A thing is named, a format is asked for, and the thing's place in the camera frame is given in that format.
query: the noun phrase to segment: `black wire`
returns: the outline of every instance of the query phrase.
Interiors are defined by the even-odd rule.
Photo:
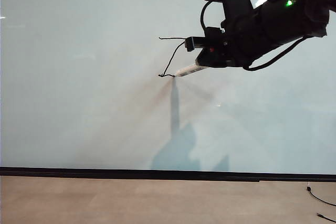
[[[186,39],[186,38],[161,38],[159,37],[159,39]]]
[[[206,2],[206,4],[203,6],[203,9],[201,11],[201,18],[200,18],[200,21],[201,21],[201,26],[203,28],[203,30],[205,30],[205,25],[204,25],[204,12],[205,12],[205,9],[208,7],[209,4],[211,4],[213,2],[213,0],[210,0],[208,2]]]
[[[315,199],[317,199],[317,200],[319,200],[319,201],[321,201],[321,202],[323,202],[323,203],[326,203],[326,204],[328,204],[328,205],[330,205],[330,206],[334,206],[334,207],[336,207],[336,205],[335,204],[332,204],[332,203],[329,203],[329,202],[326,202],[326,201],[324,201],[324,200],[322,200],[322,199],[320,199],[320,198],[318,198],[318,197],[316,197],[312,192],[311,192],[311,188],[310,188],[310,186],[307,186],[307,191],[309,192],[309,194],[312,196],[312,197],[314,197]]]
[[[282,51],[281,53],[279,53],[278,55],[276,55],[273,59],[271,59],[269,62],[262,64],[258,67],[253,67],[250,68],[249,66],[244,66],[243,68],[247,71],[256,71],[262,68],[266,68],[269,67],[270,65],[272,65],[274,62],[276,62],[277,60],[279,60],[281,57],[283,57],[284,55],[286,55],[287,53],[289,53],[290,51],[292,51],[294,49],[294,47],[296,47],[298,44],[300,44],[301,42],[303,42],[304,40],[311,38],[310,36],[303,36],[301,39],[298,39],[297,41],[295,41],[291,46],[289,46],[287,49],[285,49],[284,51]]]
[[[316,215],[317,215],[318,217],[321,217],[321,218],[325,219],[325,220],[328,220],[328,221],[331,221],[331,222],[335,222],[335,223],[336,223],[336,220],[329,219],[329,218],[327,218],[326,216],[323,216],[322,214],[319,214],[318,212],[316,213]]]
[[[162,74],[159,74],[160,77],[165,77],[165,76],[175,77],[175,76],[172,75],[172,74],[166,74],[166,71],[167,71],[167,69],[168,69],[170,63],[172,62],[172,60],[173,60],[173,58],[174,58],[174,56],[175,56],[176,51],[177,51],[178,48],[179,48],[180,46],[182,46],[183,44],[184,44],[184,42],[182,42],[181,44],[179,44],[179,45],[177,46],[177,48],[175,49],[175,51],[174,51],[174,53],[173,53],[173,56],[170,58],[170,61],[169,61],[168,65],[167,65],[166,69],[164,70],[164,72],[163,72]]]

